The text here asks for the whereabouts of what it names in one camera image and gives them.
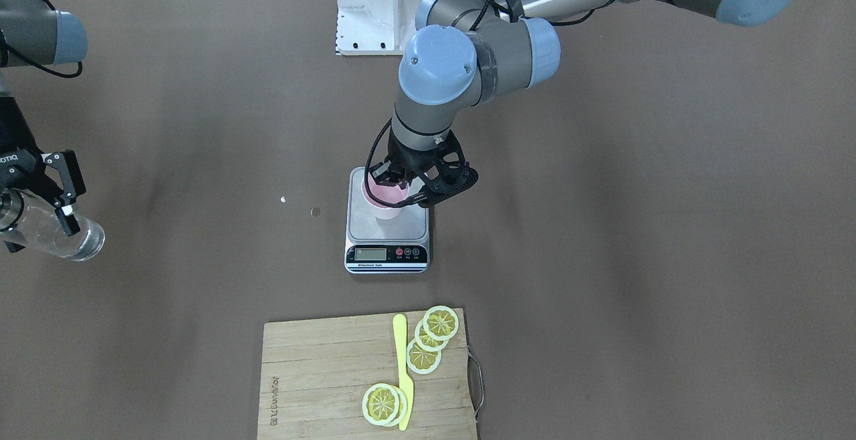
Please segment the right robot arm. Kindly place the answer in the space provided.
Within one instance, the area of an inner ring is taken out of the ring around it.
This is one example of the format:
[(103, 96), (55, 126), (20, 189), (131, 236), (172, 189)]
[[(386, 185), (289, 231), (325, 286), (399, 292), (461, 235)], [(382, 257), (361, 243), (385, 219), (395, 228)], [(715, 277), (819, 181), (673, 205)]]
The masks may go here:
[[(1, 0), (2, 66), (33, 66), (71, 80), (83, 72), (88, 37), (82, 22), (50, 0)], [(77, 198), (86, 192), (72, 150), (43, 152), (16, 99), (2, 86), (2, 188), (31, 191), (53, 209), (67, 236), (80, 232), (74, 215)]]

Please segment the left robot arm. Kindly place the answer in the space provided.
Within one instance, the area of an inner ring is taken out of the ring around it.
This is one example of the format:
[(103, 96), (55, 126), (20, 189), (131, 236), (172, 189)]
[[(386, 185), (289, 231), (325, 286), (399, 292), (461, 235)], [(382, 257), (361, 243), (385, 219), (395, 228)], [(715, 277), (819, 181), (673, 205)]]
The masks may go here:
[[(364, 170), (367, 197), (387, 208), (428, 208), (468, 190), (479, 175), (452, 133), (457, 112), (552, 77), (560, 64), (558, 27), (637, 1), (422, 0), (399, 65), (395, 111), (383, 127), (387, 156)], [(655, 1), (753, 27), (792, 0)]]

